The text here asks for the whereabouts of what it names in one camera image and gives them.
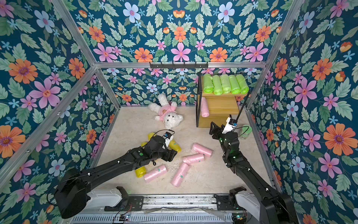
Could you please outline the green trash bag roll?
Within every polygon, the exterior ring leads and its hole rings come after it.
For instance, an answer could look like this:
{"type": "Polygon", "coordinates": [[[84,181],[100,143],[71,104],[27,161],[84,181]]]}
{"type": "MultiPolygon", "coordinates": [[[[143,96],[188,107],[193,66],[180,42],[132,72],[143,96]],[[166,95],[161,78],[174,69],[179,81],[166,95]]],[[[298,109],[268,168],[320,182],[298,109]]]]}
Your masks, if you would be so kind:
{"type": "Polygon", "coordinates": [[[212,78],[212,82],[213,82],[213,93],[214,95],[222,95],[223,94],[223,89],[222,89],[222,84],[221,84],[221,79],[219,75],[214,75],[212,78]]]}
{"type": "Polygon", "coordinates": [[[232,94],[240,94],[241,93],[241,88],[240,88],[240,85],[238,84],[238,81],[237,81],[235,75],[230,75],[229,76],[229,82],[230,82],[230,85],[231,85],[231,93],[232,94]]]}
{"type": "Polygon", "coordinates": [[[236,80],[241,90],[241,94],[247,94],[249,92],[249,86],[246,82],[246,78],[242,74],[236,75],[236,80]]]}
{"type": "Polygon", "coordinates": [[[213,89],[213,77],[210,74],[205,74],[203,76],[203,91],[205,93],[212,93],[213,89]]]}
{"type": "Polygon", "coordinates": [[[229,75],[223,74],[220,76],[223,94],[228,94],[232,91],[232,87],[229,80],[229,75]]]}

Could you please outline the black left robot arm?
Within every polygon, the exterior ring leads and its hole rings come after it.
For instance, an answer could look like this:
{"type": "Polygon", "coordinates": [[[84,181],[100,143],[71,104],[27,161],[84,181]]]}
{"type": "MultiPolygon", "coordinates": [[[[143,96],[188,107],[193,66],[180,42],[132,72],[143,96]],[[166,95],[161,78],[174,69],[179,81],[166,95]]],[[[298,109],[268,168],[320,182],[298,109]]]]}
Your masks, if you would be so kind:
{"type": "Polygon", "coordinates": [[[58,183],[54,193],[63,219],[71,218],[85,209],[88,195],[99,185],[121,174],[139,169],[157,159],[171,162],[177,151],[168,148],[161,136],[152,137],[146,145],[129,150],[123,156],[92,169],[70,169],[58,183]]]}

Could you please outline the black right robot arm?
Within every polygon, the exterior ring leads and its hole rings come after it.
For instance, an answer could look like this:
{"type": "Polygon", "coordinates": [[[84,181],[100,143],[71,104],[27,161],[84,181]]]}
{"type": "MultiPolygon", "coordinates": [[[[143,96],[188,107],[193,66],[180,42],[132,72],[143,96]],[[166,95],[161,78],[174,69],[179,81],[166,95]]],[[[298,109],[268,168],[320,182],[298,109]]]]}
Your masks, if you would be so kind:
{"type": "Polygon", "coordinates": [[[224,126],[211,122],[209,134],[219,141],[223,150],[223,161],[234,174],[240,177],[250,189],[230,190],[232,205],[245,209],[260,224],[298,224],[294,202],[290,196],[271,187],[251,166],[240,151],[238,133],[224,131],[224,126]]]}

